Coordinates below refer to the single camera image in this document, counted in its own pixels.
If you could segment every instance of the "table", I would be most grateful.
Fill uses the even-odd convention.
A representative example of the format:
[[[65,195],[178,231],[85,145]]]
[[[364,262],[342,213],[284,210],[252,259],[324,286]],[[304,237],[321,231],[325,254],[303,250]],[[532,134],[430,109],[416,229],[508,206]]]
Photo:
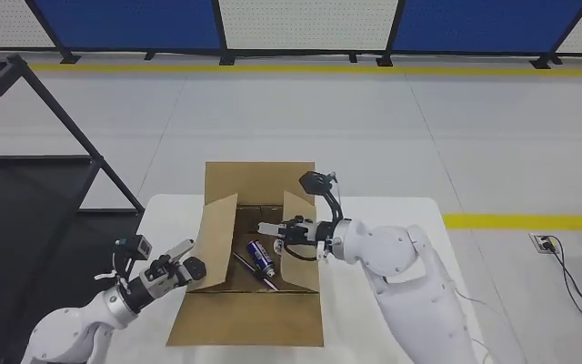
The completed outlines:
[[[457,283],[458,290],[468,295],[434,200],[416,197],[342,197],[341,202],[346,217],[361,219],[370,228],[382,225],[406,227],[413,224],[422,227],[449,275]],[[201,195],[152,197],[137,230],[153,245],[151,259],[165,253],[184,238],[196,238],[203,206],[204,197]],[[329,207],[323,198],[316,201],[316,207],[317,219],[331,219]],[[390,333],[361,267],[350,266],[334,258],[319,264],[324,348],[166,347],[186,293],[185,288],[179,288],[145,308],[127,329],[115,332],[107,363],[412,363]],[[132,275],[135,276],[145,266],[145,262],[137,262]],[[483,342],[471,302],[461,299],[461,304],[467,314],[471,337]],[[487,352],[477,344],[475,352],[477,362],[480,363]]]

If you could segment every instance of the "black metal frame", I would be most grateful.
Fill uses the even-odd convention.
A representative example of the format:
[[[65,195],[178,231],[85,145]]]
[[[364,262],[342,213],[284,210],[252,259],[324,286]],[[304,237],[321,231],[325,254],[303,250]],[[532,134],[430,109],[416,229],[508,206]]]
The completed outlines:
[[[117,173],[109,166],[107,161],[99,154],[99,151],[95,146],[89,141],[86,135],[81,131],[79,126],[75,124],[75,121],[66,113],[63,107],[56,101],[56,99],[51,95],[50,91],[43,85],[38,79],[35,73],[30,69],[28,64],[19,55],[10,55],[7,58],[7,62],[4,63],[4,69],[0,71],[0,96],[10,88],[10,86],[22,77],[28,85],[30,85],[33,90],[40,96],[40,98],[45,102],[45,104],[51,109],[51,111],[58,117],[58,119],[63,123],[66,129],[75,137],[75,139],[83,146],[87,151],[89,156],[99,164],[101,169],[107,174],[111,181],[121,190],[125,198],[131,202],[135,207],[137,212],[143,213],[145,211],[144,207],[139,203],[137,198],[131,193],[129,188],[124,184]]]
[[[43,29],[45,30],[48,37],[51,38],[51,41],[53,41],[53,43],[55,44],[56,50],[63,57],[63,60],[61,61],[61,63],[66,64],[66,65],[75,64],[79,60],[79,58],[81,58],[81,56],[73,55],[71,53],[71,50],[66,48],[61,43],[61,40],[58,38],[58,36],[56,36],[55,31],[48,24],[48,21],[46,20],[45,16],[43,15],[43,12],[40,11],[40,8],[36,5],[36,2],[34,0],[25,0],[25,2],[28,5],[28,7],[30,8],[30,11],[32,11],[33,14],[35,15],[36,20],[38,20],[38,23],[40,23],[40,26],[43,27]]]
[[[7,332],[12,332],[11,330],[17,329],[20,320],[25,314],[25,308],[27,307],[27,300],[29,297],[29,292],[32,292],[38,280],[42,276],[43,272],[46,270],[51,259],[55,256],[55,253],[60,247],[60,243],[65,238],[69,227],[73,223],[75,217],[79,213],[118,213],[123,212],[124,214],[131,213],[137,217],[141,217],[145,212],[144,207],[139,203],[137,198],[131,193],[129,188],[124,184],[117,173],[109,166],[105,161],[103,156],[97,151],[95,146],[89,141],[86,135],[81,131],[81,129],[75,124],[73,119],[66,113],[66,111],[60,106],[56,99],[50,94],[48,89],[41,83],[41,81],[36,77],[34,72],[30,69],[25,60],[19,55],[10,55],[6,60],[0,60],[0,96],[3,95],[20,77],[22,77],[28,85],[30,85],[33,90],[40,96],[40,98],[46,103],[46,105],[55,113],[63,125],[69,130],[69,132],[75,137],[75,139],[83,146],[87,151],[88,156],[9,156],[0,157],[0,166],[7,165],[33,165],[33,164],[43,164],[43,165],[87,165],[87,174],[85,180],[75,194],[70,205],[65,208],[65,213],[58,220],[58,222],[52,227],[51,233],[49,234],[49,239],[42,248],[39,255],[39,259],[34,264],[34,270],[31,273],[31,278],[27,281],[26,285],[22,287],[19,294],[16,296],[16,304],[13,307],[14,314],[11,315],[11,320],[7,324]],[[80,206],[83,203],[89,188],[95,181],[97,173],[103,170],[107,176],[112,180],[112,182],[121,190],[125,198],[133,205],[134,208],[127,209],[81,209]],[[9,342],[0,342],[0,362],[4,356],[5,349],[10,345]]]
[[[46,21],[42,12],[35,3],[35,0],[25,0],[30,7],[33,14],[38,19],[38,22],[44,28],[51,40],[55,43],[53,47],[0,47],[0,51],[32,51],[32,52],[46,52],[54,51],[55,49],[63,56],[61,63],[75,63],[80,56],[75,56],[72,52],[140,52],[145,53],[145,61],[154,58],[157,53],[183,54],[194,56],[219,56],[219,65],[231,66],[235,63],[237,57],[269,57],[269,56],[316,56],[316,55],[346,55],[351,63],[357,62],[358,55],[378,55],[376,62],[378,66],[392,66],[391,55],[407,55],[407,56],[534,56],[538,57],[536,61],[531,61],[535,68],[547,69],[548,61],[554,61],[556,64],[561,64],[559,56],[582,56],[580,54],[559,54],[558,48],[564,42],[566,37],[572,31],[577,22],[582,18],[582,8],[571,24],[565,29],[564,33],[559,37],[556,43],[552,46],[549,52],[462,52],[462,51],[416,51],[416,50],[395,50],[394,43],[396,41],[398,29],[402,20],[402,16],[406,7],[406,0],[398,0],[394,20],[390,29],[390,35],[386,42],[386,48],[381,50],[329,50],[329,49],[231,49],[226,43],[225,28],[222,20],[222,13],[220,11],[219,0],[210,0],[213,13],[215,17],[216,31],[219,38],[219,49],[185,49],[185,48],[109,48],[109,47],[64,47],[51,26]]]
[[[386,50],[382,54],[382,57],[376,59],[376,63],[380,67],[391,67],[392,59],[392,48],[394,42],[396,41],[396,36],[398,35],[398,29],[400,29],[400,22],[402,21],[402,14],[404,13],[404,7],[406,5],[406,0],[398,0],[398,5],[396,5],[396,11],[394,12],[394,19],[392,20],[392,27],[390,28],[390,35],[388,36],[388,42],[386,43]]]
[[[578,24],[580,19],[582,19],[582,6],[580,6],[577,14],[574,16],[570,24],[567,25],[566,29],[564,29],[564,32],[557,39],[552,48],[547,53],[540,56],[537,60],[529,61],[529,63],[531,63],[535,69],[550,69],[550,66],[547,65],[547,63],[550,61],[554,65],[562,65],[562,60],[557,56],[556,52],[562,43],[564,43],[567,36],[572,32],[572,29],[574,29],[574,27]]]

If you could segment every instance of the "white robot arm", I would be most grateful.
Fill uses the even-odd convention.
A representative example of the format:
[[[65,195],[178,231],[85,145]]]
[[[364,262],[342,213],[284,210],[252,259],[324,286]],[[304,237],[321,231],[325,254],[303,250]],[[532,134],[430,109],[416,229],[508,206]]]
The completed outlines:
[[[276,236],[284,249],[303,260],[332,254],[349,264],[359,262],[396,341],[416,364],[477,364],[466,317],[456,295],[455,282],[422,228],[412,226],[369,229],[361,221],[343,217],[331,194],[334,175],[308,172],[300,179],[304,190],[323,196],[332,208],[332,222],[314,223],[302,217],[280,225],[259,224],[260,233]],[[311,245],[316,257],[302,257],[290,247]],[[389,283],[417,259],[426,274]]]
[[[137,248],[147,259],[151,245],[139,238]],[[83,308],[57,309],[36,325],[22,364],[103,363],[114,329],[125,329],[142,308],[206,275],[206,266],[199,259],[179,261],[193,246],[191,239],[182,241],[129,282],[126,274],[118,275],[114,267],[117,283],[113,287],[99,292]]]

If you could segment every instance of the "blue partition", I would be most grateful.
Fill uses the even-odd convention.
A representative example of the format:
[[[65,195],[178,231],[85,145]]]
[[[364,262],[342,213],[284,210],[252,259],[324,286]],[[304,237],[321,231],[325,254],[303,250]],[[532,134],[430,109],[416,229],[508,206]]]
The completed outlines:
[[[581,6],[582,0],[406,0],[393,50],[547,52]]]
[[[66,47],[219,49],[210,0],[36,0]]]

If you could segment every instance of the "blue can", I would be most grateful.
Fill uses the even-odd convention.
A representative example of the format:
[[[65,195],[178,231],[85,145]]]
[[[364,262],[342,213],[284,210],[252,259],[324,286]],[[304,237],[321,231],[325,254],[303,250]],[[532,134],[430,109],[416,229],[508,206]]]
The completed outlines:
[[[246,245],[246,250],[255,262],[259,271],[263,272],[270,278],[275,276],[275,264],[273,264],[273,259],[269,257],[265,248],[263,248],[258,240],[252,240],[249,242]]]

